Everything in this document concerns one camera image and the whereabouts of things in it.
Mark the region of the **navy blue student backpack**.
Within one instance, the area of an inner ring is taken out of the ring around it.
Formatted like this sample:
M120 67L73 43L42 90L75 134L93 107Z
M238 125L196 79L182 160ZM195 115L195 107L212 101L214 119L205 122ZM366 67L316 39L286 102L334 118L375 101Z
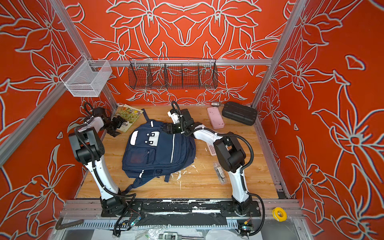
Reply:
M169 182L171 174L193 164L196 157L194 138L169 134L164 131L166 123L149 119L145 111L143 115L146 123L130 135L122 160L122 170L134 179L123 195L160 176Z

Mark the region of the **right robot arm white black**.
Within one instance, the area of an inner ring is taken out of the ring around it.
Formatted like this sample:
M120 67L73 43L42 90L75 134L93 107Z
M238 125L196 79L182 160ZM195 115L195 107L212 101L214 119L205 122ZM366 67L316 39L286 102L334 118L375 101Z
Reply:
M220 166L229 173L234 211L239 216L247 215L253 204L252 197L257 196L248 190L244 173L254 160L251 144L232 132L217 133L202 123L195 122L189 111L180 109L175 101L172 101L171 106L168 116L173 122L166 124L163 130L168 134L193 137L215 148Z

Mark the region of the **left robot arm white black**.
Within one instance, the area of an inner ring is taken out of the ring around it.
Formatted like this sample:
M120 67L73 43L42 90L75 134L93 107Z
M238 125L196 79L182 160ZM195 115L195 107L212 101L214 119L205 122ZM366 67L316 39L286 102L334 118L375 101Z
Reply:
M99 191L103 217L122 216L129 209L135 194L125 194L112 180L104 158L105 147L99 136L100 131L116 137L123 123L121 117L112 117L107 109L93 108L88 102L83 104L87 113L84 123L75 127L69 135L70 145L77 162L81 163L93 176Z

